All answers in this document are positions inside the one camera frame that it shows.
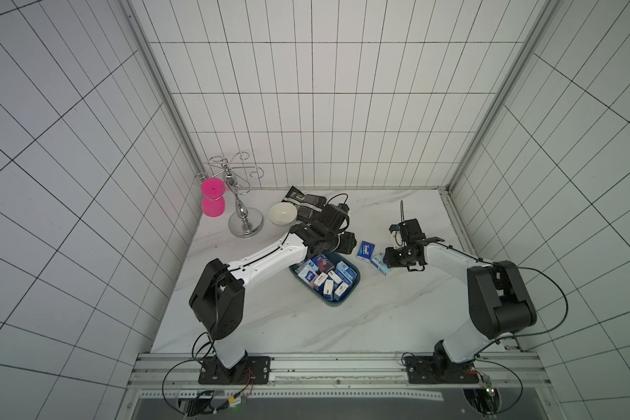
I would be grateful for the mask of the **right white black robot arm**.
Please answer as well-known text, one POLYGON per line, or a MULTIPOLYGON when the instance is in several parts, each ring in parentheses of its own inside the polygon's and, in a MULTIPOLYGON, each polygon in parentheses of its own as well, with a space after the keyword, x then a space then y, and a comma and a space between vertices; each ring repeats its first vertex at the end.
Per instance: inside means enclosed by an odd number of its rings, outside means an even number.
POLYGON ((431 355, 404 355, 402 364, 413 384, 476 383, 474 359, 483 350, 537 323, 537 310, 520 268, 509 261, 486 262, 456 250, 444 240, 428 237, 418 220, 390 226, 399 236, 397 248, 387 248, 383 263, 389 268, 423 271, 430 265, 467 287, 468 320, 450 337, 439 341, 431 355))

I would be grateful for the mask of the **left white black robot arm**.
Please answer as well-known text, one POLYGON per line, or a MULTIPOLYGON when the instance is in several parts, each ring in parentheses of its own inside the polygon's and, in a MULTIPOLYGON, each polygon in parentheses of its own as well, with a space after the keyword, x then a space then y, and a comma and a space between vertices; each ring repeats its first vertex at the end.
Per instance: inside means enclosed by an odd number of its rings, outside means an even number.
POLYGON ((349 206, 325 204, 309 222, 299 222, 266 248, 225 264, 208 262, 189 299, 196 319, 206 329, 209 343, 205 355, 192 358, 201 364, 202 383, 240 383, 251 378, 251 362, 245 346, 229 337, 243 322, 246 295, 262 281, 294 266, 296 277, 311 285, 321 269, 315 257, 332 253, 351 254, 356 245, 350 232, 349 206))

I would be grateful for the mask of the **light blue Vinda tissue pack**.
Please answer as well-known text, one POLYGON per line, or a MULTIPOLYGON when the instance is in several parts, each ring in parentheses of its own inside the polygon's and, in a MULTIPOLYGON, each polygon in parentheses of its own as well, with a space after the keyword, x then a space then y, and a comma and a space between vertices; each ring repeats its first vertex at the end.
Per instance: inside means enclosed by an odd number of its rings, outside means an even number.
POLYGON ((391 271, 390 267, 384 262, 383 253, 375 254, 370 262, 383 276, 387 276, 391 271))

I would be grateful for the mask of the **dark blue Tempo tissue pack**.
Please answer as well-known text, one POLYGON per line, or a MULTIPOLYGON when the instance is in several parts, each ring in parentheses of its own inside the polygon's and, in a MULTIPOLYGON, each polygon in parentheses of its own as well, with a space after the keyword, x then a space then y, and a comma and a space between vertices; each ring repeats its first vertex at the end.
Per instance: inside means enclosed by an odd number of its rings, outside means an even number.
POLYGON ((368 241, 367 242, 361 241, 356 257, 360 260, 370 262, 373 259, 375 250, 376 250, 376 245, 374 245, 374 243, 369 243, 368 241))

